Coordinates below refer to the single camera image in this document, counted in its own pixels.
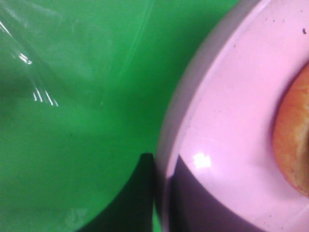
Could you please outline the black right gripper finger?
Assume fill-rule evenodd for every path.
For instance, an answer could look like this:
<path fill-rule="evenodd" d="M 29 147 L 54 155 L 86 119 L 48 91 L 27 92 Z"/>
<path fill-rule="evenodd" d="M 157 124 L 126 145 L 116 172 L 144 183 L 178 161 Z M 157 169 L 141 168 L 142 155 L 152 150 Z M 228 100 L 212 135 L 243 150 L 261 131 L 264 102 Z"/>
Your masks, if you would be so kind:
<path fill-rule="evenodd" d="M 154 190 L 154 156 L 151 153 L 143 153 L 119 194 L 79 231 L 152 232 Z"/>

